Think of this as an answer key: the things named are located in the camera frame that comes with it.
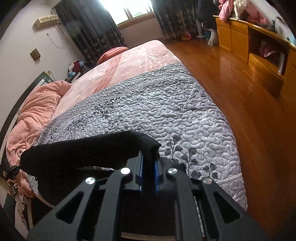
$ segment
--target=pink clothing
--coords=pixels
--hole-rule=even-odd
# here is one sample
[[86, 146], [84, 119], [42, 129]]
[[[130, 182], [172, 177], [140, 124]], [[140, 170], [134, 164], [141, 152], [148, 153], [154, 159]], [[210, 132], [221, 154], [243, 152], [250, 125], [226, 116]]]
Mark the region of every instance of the pink clothing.
[[[18, 123], [7, 139], [6, 156], [11, 166], [19, 165], [22, 152], [36, 144], [40, 133], [50, 122], [61, 96], [70, 87], [71, 84], [60, 80], [36, 88], [27, 97], [18, 117]], [[19, 192], [33, 197], [26, 173], [21, 171], [17, 179]]]
[[221, 3], [219, 6], [219, 9], [221, 10], [219, 13], [219, 19], [226, 22], [234, 8], [234, 0], [219, 0], [219, 2]]
[[262, 14], [257, 10], [257, 8], [248, 2], [246, 9], [248, 14], [250, 15], [247, 20], [250, 23], [257, 23], [257, 24], [266, 24], [266, 19], [262, 16]]

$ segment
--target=dark curtain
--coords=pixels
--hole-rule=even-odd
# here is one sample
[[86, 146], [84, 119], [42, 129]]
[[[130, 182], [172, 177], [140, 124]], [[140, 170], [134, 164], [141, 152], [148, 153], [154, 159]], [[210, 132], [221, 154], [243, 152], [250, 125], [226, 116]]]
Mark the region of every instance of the dark curtain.
[[195, 0], [151, 0], [164, 39], [179, 39], [187, 32], [198, 34], [194, 17]]
[[99, 0], [62, 0], [54, 8], [85, 60], [96, 64], [106, 51], [126, 46]]

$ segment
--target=screw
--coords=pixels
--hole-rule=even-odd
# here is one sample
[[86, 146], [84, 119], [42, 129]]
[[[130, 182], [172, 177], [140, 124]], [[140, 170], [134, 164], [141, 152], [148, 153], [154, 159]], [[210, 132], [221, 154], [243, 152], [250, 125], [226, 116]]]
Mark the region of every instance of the screw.
[[212, 183], [212, 179], [209, 178], [209, 177], [205, 177], [202, 181], [203, 181], [205, 184], [211, 184], [211, 183]]
[[120, 170], [120, 172], [124, 175], [127, 175], [131, 172], [131, 170], [128, 167], [124, 167]]
[[85, 179], [85, 182], [88, 184], [88, 185], [91, 185], [91, 184], [94, 184], [96, 180], [93, 178], [93, 177], [88, 177], [87, 179]]
[[176, 174], [177, 171], [178, 171], [178, 170], [177, 170], [176, 168], [173, 168], [173, 167], [168, 169], [168, 173], [169, 173], [169, 174]]

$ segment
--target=window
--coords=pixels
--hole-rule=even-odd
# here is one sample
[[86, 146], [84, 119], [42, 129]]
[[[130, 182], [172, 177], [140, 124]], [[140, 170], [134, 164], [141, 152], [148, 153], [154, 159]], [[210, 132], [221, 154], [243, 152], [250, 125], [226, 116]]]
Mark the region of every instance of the window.
[[116, 25], [153, 12], [150, 0], [100, 0]]

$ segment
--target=wooden cabinet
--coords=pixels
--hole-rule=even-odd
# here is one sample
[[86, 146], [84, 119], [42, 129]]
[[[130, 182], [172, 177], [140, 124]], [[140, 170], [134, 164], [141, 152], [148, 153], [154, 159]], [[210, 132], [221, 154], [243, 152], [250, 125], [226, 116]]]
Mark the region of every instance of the wooden cabinet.
[[231, 30], [232, 53], [246, 63], [249, 59], [249, 36]]
[[278, 74], [278, 67], [253, 53], [249, 55], [249, 66], [264, 82], [265, 89], [277, 97], [283, 86], [283, 76]]
[[231, 52], [231, 32], [229, 28], [217, 26], [219, 46]]
[[217, 26], [225, 27], [225, 28], [230, 28], [229, 22], [223, 22], [219, 18], [216, 18], [216, 24]]
[[289, 51], [288, 62], [296, 66], [296, 52], [292, 49]]
[[296, 110], [296, 67], [289, 61], [284, 75], [281, 96], [293, 110]]
[[249, 35], [249, 28], [247, 25], [235, 21], [230, 22], [230, 28], [236, 32]]

